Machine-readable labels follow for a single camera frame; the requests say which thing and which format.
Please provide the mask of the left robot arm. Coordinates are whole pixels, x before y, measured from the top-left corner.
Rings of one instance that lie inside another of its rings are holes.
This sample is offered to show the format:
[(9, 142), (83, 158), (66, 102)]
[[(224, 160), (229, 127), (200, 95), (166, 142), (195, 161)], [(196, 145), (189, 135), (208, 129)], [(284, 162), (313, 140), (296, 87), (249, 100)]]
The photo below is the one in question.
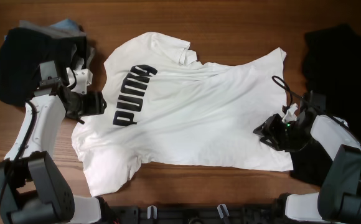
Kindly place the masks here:
[(52, 159), (64, 118), (102, 114), (106, 102), (99, 91), (74, 92), (76, 82), (54, 61), (39, 65), (41, 81), (26, 101), (26, 115), (11, 150), (0, 162), (0, 223), (99, 223), (105, 203), (81, 197)]

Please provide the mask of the white Puma t-shirt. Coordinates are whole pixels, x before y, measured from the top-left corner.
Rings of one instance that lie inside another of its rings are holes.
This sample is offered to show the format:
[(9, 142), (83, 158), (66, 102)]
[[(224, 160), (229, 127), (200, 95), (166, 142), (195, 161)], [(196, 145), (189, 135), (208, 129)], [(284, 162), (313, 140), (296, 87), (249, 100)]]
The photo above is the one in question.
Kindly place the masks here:
[(72, 133), (89, 191), (118, 191), (149, 162), (289, 171), (288, 152), (260, 142), (253, 130), (280, 113), (286, 52), (276, 48), (243, 65), (202, 63), (186, 40), (141, 34), (106, 59), (103, 114)]

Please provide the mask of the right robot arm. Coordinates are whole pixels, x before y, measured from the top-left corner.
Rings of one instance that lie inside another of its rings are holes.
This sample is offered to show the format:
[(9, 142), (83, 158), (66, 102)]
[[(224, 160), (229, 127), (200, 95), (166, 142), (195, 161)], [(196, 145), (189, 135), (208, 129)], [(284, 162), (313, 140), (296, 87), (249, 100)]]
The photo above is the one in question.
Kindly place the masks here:
[(326, 97), (309, 92), (299, 106), (253, 131), (263, 144), (290, 153), (292, 177), (320, 187), (313, 194), (282, 194), (276, 214), (294, 223), (361, 223), (361, 143), (325, 110)]

